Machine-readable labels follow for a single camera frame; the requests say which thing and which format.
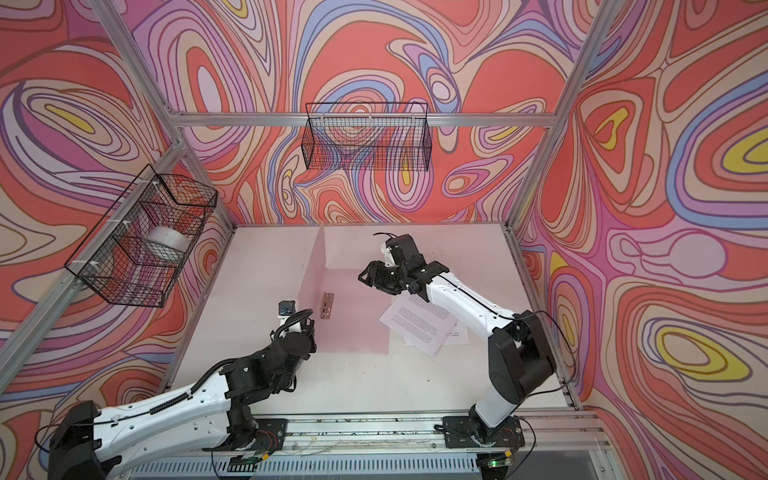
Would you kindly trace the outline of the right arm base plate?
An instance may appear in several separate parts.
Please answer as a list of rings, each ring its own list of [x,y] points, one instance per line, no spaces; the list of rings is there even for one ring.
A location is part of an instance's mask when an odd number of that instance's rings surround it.
[[[496,427],[485,427],[478,418],[468,415],[444,416],[434,430],[443,435],[449,449],[504,448],[515,452],[526,444],[520,419],[515,416],[508,416]]]

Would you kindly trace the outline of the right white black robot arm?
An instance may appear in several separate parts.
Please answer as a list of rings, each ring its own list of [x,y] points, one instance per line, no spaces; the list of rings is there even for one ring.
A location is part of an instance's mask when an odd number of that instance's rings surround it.
[[[372,261],[358,275],[368,287],[389,295],[408,293],[446,310],[487,342],[491,387],[468,412],[468,430],[480,440],[506,420],[556,373],[556,361],[541,319],[493,304],[439,262],[388,266]]]

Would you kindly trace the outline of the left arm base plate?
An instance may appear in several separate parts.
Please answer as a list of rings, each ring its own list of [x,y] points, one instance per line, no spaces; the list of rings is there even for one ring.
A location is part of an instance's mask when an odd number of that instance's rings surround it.
[[[261,417],[226,428],[225,439],[204,451],[255,451],[272,454],[285,442],[288,420]]]

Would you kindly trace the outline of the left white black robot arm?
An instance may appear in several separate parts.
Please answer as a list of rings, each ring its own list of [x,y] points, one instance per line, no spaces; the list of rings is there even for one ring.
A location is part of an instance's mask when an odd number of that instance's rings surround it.
[[[185,451],[246,449],[264,432],[252,405],[294,390],[315,351],[313,325],[280,327],[267,347],[222,360],[191,385],[117,407],[77,404],[51,436],[47,476],[115,479]]]

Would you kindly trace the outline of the pink folder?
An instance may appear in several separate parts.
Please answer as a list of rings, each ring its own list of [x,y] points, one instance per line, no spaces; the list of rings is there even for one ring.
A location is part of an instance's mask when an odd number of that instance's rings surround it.
[[[324,228],[318,230],[296,293],[298,307],[313,311],[317,351],[387,355],[390,329],[379,322],[379,317],[391,305],[392,297],[360,282],[356,269],[331,267],[327,247],[335,244]],[[325,292],[335,295],[327,320],[320,317]]]

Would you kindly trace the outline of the printed paper sheet top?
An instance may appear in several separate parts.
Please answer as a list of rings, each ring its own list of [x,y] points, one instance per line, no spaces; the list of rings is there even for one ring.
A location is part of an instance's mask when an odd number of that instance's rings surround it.
[[[379,317],[379,322],[398,334],[407,345],[435,356],[450,337],[458,319],[418,295],[400,294]]]

